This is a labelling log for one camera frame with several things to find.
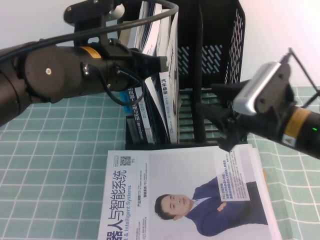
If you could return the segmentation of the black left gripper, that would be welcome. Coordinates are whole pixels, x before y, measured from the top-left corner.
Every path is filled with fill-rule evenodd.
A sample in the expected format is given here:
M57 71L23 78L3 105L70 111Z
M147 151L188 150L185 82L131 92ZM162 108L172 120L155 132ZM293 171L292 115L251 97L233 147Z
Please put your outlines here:
M102 85L109 92L122 92L142 87L146 76L169 70L166 56L152 56L136 47L128 48L118 39L91 42L80 47L96 63L87 64L88 72L102 76Z

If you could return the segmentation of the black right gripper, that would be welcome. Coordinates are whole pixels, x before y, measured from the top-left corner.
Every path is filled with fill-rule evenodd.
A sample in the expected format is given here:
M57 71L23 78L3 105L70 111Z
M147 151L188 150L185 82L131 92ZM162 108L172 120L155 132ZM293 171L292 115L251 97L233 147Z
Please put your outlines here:
M221 100L224 107L232 108L233 100L240 93L246 81L238 83L210 85L212 92ZM249 133L256 134L288 148L310 147L310 111L289 106L284 110L269 110L266 113L248 116L234 116L228 108L212 104L197 103L198 114L209 120L222 134L218 146L230 152Z

